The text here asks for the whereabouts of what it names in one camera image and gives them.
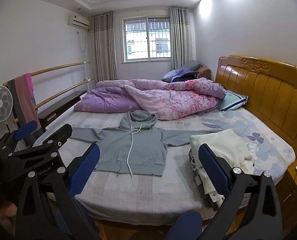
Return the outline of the grey zip hoodie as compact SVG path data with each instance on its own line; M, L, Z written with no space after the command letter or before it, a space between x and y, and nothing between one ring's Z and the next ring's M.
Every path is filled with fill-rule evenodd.
M162 176L169 146L190 143L193 135L220 132L210 130L184 131L156 127L157 116L143 110L127 112L117 127L72 129L71 139L98 145L97 171Z

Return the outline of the wooden nightstand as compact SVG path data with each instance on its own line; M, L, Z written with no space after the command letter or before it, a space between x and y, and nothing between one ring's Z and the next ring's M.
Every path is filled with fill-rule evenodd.
M297 158L277 183L276 190L282 214L282 237L285 238L297 223Z

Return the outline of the white electric fan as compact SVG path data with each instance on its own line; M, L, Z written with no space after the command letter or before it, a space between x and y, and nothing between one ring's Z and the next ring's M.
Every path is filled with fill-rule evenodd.
M6 121L13 108L13 97L6 86L0 86L0 122Z

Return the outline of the left grey curtain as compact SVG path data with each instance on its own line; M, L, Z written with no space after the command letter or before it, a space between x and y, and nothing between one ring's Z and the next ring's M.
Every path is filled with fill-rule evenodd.
M92 61L97 81L117 79L114 15L112 11L91 17Z

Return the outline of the grey curtain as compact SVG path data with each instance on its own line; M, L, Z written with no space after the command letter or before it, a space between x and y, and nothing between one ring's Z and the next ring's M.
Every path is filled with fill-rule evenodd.
M114 15L112 11L91 17L92 61L97 81L117 79Z
M170 35L172 68L179 69L193 59L189 9L170 7Z

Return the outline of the white air conditioner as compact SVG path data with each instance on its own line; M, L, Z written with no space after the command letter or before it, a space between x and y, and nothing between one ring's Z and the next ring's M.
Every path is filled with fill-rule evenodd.
M88 29L90 23L88 19L82 16L71 14L68 16L68 25L78 27L81 29Z

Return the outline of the blue striped pillow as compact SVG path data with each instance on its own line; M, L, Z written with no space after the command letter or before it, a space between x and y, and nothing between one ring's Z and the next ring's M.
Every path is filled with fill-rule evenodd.
M221 112L236 110L248 102L247 95L241 95L236 92L227 90L225 98L218 106L218 110Z

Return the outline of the wooden headboard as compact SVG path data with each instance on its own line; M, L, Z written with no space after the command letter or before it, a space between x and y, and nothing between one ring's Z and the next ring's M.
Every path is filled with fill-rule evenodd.
M248 96L245 108L293 148L297 156L297 67L269 59L220 57L215 77Z

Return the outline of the purple floral quilt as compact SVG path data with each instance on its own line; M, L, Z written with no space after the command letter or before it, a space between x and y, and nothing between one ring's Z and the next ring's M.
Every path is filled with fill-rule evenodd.
M127 113L144 110L159 120L176 120L216 109L226 90L204 77L183 82L106 80L74 106L78 112Z

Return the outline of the window with bars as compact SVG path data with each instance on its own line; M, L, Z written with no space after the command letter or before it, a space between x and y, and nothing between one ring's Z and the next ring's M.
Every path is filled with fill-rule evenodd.
M171 32L168 17L132 18L123 21L126 61L171 58Z

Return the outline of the brown chair by window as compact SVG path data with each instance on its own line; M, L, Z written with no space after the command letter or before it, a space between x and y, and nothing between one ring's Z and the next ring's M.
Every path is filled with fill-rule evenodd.
M209 68L201 66L198 70L197 70L198 74L197 77L201 78L204 77L208 80L211 80L211 70L209 70Z

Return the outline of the dark blue pillow pile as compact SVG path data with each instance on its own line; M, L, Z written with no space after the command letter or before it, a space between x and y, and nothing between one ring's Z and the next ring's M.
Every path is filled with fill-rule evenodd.
M201 64L196 61L189 61L178 69L172 70L166 73L161 80L167 83L172 82L184 82L187 80L193 80L198 75L198 69Z

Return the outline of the right grey curtain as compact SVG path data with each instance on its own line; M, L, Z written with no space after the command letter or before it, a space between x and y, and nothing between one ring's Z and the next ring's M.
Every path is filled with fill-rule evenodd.
M172 68L179 69L193 59L189 9L170 7L170 35Z

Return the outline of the wooden double rail rack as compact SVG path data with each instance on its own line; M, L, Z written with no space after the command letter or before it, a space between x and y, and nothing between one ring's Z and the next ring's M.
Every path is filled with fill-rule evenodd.
M43 111L65 96L78 91L90 91L94 76L91 61L85 60L59 66L27 68L21 74L31 74L35 108Z

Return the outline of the pink towel on rail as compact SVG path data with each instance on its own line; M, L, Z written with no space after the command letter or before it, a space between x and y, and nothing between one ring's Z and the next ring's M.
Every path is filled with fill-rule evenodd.
M33 94L33 88L30 82L30 74L21 75L15 77L7 82L7 86L13 96L13 114L18 120L17 124L24 126L31 121L37 122L37 130L41 129L40 122L38 120L37 111L35 109L35 97Z

